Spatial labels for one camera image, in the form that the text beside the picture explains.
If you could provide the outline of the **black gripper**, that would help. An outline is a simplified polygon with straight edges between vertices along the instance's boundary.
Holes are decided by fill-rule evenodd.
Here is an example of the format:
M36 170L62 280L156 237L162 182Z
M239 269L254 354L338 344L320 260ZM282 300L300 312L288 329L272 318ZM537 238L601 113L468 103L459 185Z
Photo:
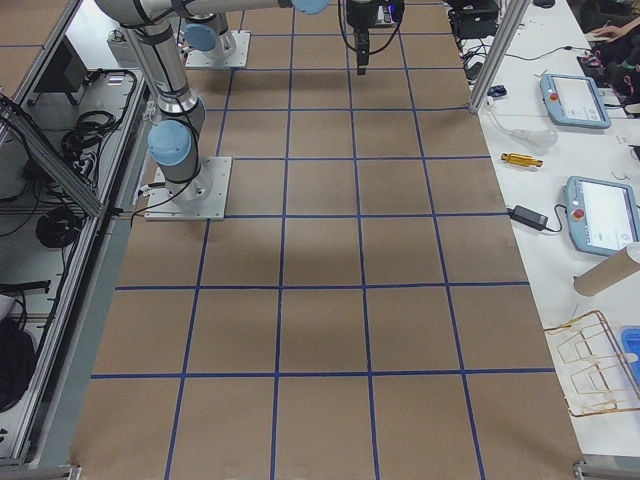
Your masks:
M354 31L356 74L364 76L369 65L369 29L390 28L391 13L387 1L346 1L346 20Z

